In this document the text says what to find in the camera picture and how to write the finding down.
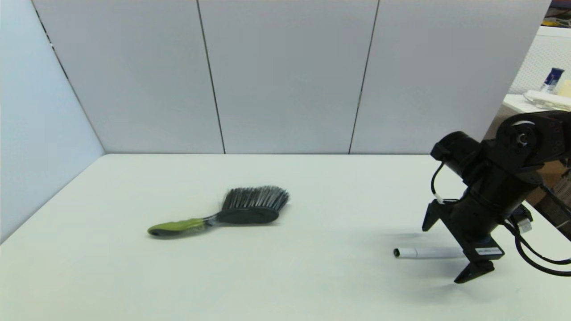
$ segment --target green rubber grip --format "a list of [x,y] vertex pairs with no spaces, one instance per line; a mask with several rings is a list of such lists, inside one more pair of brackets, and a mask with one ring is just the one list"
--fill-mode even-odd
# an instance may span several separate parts
[[182,234],[190,234],[202,232],[206,229],[202,218],[191,218],[180,220],[178,222],[168,222],[151,226],[147,232],[154,236],[177,236]]

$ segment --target sticker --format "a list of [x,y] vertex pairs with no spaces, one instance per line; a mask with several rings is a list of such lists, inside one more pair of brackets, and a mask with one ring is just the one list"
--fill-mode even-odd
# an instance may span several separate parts
[[476,249],[480,255],[503,254],[499,247],[480,247]]

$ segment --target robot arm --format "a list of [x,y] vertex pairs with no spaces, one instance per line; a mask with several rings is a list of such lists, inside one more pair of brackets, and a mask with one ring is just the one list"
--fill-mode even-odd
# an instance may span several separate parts
[[495,139],[478,143],[455,132],[434,146],[431,156],[468,186],[459,200],[438,199],[429,204],[423,223],[423,231],[428,231],[442,220],[470,260],[456,283],[494,270],[491,261],[504,254],[490,235],[499,224],[511,228],[516,246],[523,240],[513,218],[529,215],[521,202],[537,187],[545,187],[537,173],[544,162],[571,156],[570,126],[571,113],[563,111],[520,114],[505,120]]

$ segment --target white table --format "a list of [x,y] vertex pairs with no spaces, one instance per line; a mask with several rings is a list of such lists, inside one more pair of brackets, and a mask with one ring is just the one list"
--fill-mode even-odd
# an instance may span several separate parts
[[[396,246],[455,242],[420,226],[429,156],[108,155],[1,247],[0,320],[555,320],[571,279],[518,256],[503,228],[496,271],[466,284],[467,260],[397,260]],[[215,213],[230,187],[276,184],[289,205],[269,226],[160,240],[153,224]],[[437,189],[465,186],[443,170]],[[529,241],[571,244],[539,215]]]

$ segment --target brush bristles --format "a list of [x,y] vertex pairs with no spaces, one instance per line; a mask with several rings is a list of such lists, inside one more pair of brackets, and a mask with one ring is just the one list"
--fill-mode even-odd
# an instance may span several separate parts
[[233,188],[226,194],[222,210],[262,206],[279,211],[288,200],[288,192],[277,186]]

